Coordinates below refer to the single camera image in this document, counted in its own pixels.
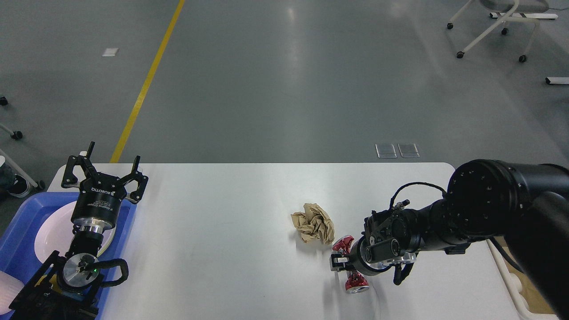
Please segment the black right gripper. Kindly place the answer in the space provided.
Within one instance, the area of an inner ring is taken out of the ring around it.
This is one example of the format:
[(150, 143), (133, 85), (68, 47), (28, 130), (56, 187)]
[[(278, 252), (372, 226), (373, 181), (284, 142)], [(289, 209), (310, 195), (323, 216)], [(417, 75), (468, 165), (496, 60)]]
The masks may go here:
[(365, 276), (376, 276), (392, 269), (392, 266), (385, 266), (382, 263), (368, 263), (364, 257), (365, 244), (366, 239), (362, 236), (351, 247), (349, 255), (339, 252), (331, 253), (330, 270), (332, 272), (358, 271)]

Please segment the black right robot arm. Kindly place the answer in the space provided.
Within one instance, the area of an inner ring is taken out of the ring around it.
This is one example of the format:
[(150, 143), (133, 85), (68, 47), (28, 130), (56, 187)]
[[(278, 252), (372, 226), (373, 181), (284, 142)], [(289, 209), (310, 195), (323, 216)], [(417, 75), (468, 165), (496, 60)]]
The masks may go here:
[(396, 202), (364, 219), (362, 237), (333, 244), (330, 268), (347, 272), (345, 289), (368, 287), (366, 276), (394, 269), (400, 285), (420, 252), (464, 254), (475, 242), (503, 237), (510, 254), (499, 253), (523, 272), (557, 317), (568, 318), (568, 169), (556, 164), (511, 164), (472, 160), (455, 170), (441, 199), (422, 209)]

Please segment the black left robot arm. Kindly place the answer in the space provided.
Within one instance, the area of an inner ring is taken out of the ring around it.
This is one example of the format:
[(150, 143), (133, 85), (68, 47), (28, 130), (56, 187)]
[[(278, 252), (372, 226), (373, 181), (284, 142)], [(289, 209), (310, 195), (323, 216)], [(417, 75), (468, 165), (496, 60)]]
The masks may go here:
[(63, 188), (79, 190), (69, 249), (53, 251), (13, 298), (12, 320), (94, 320), (97, 294), (128, 279), (124, 259), (103, 260), (97, 254), (105, 233), (118, 226), (122, 204), (141, 201), (148, 176), (139, 170), (140, 156), (123, 177), (99, 172), (91, 162), (93, 149), (91, 142), (84, 155), (69, 156), (62, 177)]

